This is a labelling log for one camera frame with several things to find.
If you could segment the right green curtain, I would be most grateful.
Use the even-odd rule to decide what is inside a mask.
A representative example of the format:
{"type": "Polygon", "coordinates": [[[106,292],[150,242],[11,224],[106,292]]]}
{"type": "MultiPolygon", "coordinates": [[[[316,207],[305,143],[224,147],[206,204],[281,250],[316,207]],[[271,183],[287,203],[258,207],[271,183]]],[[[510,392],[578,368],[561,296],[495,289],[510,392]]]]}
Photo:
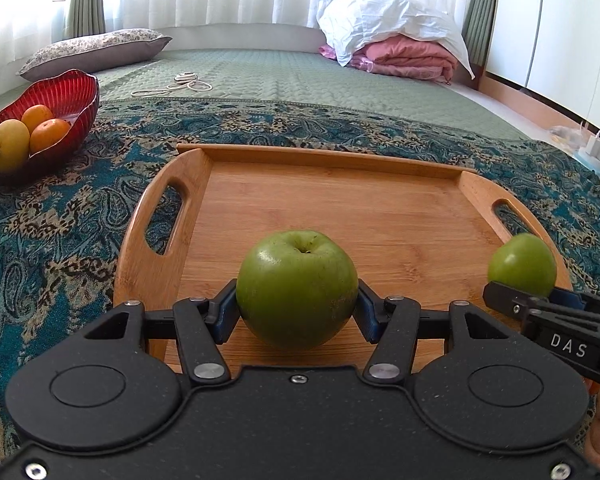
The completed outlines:
{"type": "Polygon", "coordinates": [[[498,0],[470,0],[463,25],[463,38],[469,62],[480,68],[486,67],[486,58],[498,0]]]}

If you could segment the front orange in bowl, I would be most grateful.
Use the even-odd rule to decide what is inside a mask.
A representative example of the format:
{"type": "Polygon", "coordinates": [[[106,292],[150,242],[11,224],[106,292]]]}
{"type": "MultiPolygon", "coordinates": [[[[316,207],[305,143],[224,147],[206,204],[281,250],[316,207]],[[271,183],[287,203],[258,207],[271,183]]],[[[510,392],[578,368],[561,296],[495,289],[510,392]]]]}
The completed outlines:
{"type": "Polygon", "coordinates": [[[30,154],[36,154],[59,142],[70,130],[71,124],[62,118],[43,122],[30,134],[30,154]]]}

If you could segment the back orange in bowl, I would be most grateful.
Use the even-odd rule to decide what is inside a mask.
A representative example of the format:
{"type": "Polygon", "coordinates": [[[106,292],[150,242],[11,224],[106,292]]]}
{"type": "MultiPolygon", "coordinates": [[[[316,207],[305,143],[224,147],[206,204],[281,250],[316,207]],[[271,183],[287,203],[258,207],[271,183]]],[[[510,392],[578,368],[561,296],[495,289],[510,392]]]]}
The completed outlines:
{"type": "Polygon", "coordinates": [[[28,107],[21,116],[21,121],[32,133],[43,122],[47,122],[55,117],[52,110],[44,104],[35,104],[28,107]]]}

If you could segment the wooden serving tray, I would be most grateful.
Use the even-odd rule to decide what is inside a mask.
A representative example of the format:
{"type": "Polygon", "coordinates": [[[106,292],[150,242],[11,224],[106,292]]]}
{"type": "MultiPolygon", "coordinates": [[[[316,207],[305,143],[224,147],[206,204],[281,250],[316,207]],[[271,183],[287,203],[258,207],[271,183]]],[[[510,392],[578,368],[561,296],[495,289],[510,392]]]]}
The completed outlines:
{"type": "Polygon", "coordinates": [[[301,148],[183,144],[138,202],[120,249],[114,302],[166,310],[213,297],[249,249],[289,230],[321,232],[381,297],[429,310],[481,304],[486,268],[509,240],[505,205],[545,230],[512,193],[473,171],[301,148]]]}

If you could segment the large green apple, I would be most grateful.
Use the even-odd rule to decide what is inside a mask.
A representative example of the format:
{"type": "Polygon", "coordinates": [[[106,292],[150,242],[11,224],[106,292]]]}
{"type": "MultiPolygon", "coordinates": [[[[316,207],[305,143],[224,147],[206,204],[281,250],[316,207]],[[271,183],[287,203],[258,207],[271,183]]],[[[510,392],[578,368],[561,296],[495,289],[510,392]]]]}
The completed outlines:
{"type": "Polygon", "coordinates": [[[254,336],[308,350],[335,337],[352,315],[358,272],[328,236],[311,230],[274,233],[242,260],[236,282],[240,314],[254,336]]]}

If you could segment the pink folded blanket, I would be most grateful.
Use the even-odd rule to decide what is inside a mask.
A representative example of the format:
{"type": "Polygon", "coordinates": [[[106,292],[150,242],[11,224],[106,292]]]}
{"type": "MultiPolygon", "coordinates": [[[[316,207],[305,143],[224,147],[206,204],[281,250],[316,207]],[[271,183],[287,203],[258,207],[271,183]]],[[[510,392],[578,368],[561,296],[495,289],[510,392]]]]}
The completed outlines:
{"type": "Polygon", "coordinates": [[[368,44],[355,52],[347,66],[366,73],[437,81],[449,84],[458,59],[437,42],[399,35],[368,44]]]}

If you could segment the green curtain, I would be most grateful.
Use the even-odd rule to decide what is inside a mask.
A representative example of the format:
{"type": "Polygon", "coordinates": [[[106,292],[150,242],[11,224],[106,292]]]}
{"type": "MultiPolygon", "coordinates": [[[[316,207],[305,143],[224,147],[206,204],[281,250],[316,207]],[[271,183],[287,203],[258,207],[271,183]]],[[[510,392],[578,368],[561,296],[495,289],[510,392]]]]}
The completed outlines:
{"type": "Polygon", "coordinates": [[[67,39],[106,32],[104,0],[69,0],[65,36],[67,39]]]}
{"type": "Polygon", "coordinates": [[[463,38],[469,62],[480,68],[486,67],[486,58],[498,0],[470,0],[463,25],[463,38]]]}

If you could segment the floral grey pillow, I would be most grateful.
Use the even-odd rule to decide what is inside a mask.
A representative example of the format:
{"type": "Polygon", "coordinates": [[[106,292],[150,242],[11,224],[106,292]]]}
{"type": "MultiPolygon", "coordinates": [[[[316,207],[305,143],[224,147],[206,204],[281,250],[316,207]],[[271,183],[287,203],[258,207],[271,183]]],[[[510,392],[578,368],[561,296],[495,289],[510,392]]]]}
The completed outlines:
{"type": "Polygon", "coordinates": [[[37,50],[17,75],[35,82],[67,70],[97,73],[151,60],[172,40],[148,28],[119,29],[104,34],[61,40],[37,50]]]}

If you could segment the green quilted mattress cover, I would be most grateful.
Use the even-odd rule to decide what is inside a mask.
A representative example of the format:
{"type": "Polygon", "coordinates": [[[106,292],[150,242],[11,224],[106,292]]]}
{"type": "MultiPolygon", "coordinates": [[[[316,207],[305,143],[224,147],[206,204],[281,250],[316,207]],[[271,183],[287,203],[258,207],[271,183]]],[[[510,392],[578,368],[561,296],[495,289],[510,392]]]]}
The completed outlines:
{"type": "Polygon", "coordinates": [[[524,140],[520,130],[471,101],[453,86],[342,67],[319,54],[265,50],[163,51],[153,60],[96,74],[100,98],[129,99],[140,90],[164,88],[185,72],[212,85],[208,96],[311,103],[365,110],[412,122],[457,128],[498,140],[524,140]]]}

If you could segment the white pillow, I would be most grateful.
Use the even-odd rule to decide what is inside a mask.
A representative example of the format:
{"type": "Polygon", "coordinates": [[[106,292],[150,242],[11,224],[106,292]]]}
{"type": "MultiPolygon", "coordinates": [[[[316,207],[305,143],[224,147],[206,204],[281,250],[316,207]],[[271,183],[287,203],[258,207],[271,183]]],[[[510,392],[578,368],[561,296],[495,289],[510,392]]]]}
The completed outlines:
{"type": "Polygon", "coordinates": [[[340,65],[359,50],[395,36],[440,44],[471,70],[468,50],[451,15],[415,0],[330,0],[317,17],[340,65]]]}

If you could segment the red glass fruit bowl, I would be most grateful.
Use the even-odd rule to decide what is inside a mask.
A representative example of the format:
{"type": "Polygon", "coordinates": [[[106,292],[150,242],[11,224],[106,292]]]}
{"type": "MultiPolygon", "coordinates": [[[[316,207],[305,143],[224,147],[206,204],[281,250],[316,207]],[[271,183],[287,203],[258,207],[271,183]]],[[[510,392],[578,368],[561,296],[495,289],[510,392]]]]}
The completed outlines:
{"type": "Polygon", "coordinates": [[[94,125],[98,79],[83,70],[31,84],[0,110],[0,179],[31,177],[69,158],[94,125]]]}

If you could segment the left green curtain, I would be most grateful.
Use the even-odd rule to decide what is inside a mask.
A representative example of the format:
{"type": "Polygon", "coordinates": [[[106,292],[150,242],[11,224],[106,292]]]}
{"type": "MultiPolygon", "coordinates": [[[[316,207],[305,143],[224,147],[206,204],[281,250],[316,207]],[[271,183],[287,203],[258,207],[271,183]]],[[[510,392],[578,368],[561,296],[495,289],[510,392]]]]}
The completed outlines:
{"type": "Polygon", "coordinates": [[[67,39],[106,32],[104,0],[69,0],[65,36],[67,39]]]}

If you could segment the small green apple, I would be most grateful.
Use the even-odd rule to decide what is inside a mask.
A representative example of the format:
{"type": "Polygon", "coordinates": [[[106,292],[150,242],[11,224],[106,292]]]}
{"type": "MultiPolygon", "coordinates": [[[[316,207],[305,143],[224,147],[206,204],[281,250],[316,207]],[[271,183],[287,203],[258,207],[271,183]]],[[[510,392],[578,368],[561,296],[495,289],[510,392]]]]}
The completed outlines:
{"type": "Polygon", "coordinates": [[[556,284],[557,263],[539,237],[521,233],[494,252],[486,276],[489,282],[499,282],[532,296],[547,297],[556,284]]]}

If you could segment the yellow mango in bowl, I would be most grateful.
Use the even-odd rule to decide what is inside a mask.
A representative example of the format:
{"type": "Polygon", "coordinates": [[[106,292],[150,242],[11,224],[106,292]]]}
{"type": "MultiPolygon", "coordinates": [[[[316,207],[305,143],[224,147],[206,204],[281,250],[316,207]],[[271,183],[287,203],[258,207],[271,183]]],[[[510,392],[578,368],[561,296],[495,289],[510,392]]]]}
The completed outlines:
{"type": "Polygon", "coordinates": [[[19,171],[29,158],[30,132],[18,119],[0,123],[0,174],[19,171]]]}

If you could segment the teal paisley patterned cloth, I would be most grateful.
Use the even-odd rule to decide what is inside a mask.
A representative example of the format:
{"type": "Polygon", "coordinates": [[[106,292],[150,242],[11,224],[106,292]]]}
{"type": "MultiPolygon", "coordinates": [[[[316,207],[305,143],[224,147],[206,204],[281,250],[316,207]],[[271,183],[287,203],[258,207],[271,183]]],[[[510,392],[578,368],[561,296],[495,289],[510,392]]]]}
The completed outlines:
{"type": "Polygon", "coordinates": [[[472,168],[515,194],[565,259],[573,286],[600,294],[600,180],[557,148],[508,136],[499,119],[407,119],[278,101],[107,102],[58,171],[0,184],[0,463],[19,440],[5,405],[12,374],[112,305],[132,212],[181,142],[321,148],[472,168]]]}

